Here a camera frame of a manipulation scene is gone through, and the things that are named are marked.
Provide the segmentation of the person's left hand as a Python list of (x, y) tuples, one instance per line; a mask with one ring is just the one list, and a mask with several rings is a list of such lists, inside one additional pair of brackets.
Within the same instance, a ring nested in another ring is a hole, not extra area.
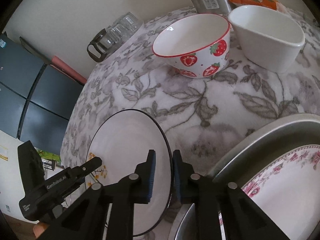
[(34, 225), (33, 233), (34, 233), (35, 237), (39, 238), (48, 227), (49, 227), (49, 225), (46, 223), (43, 223), (43, 222), (39, 222), (36, 225)]

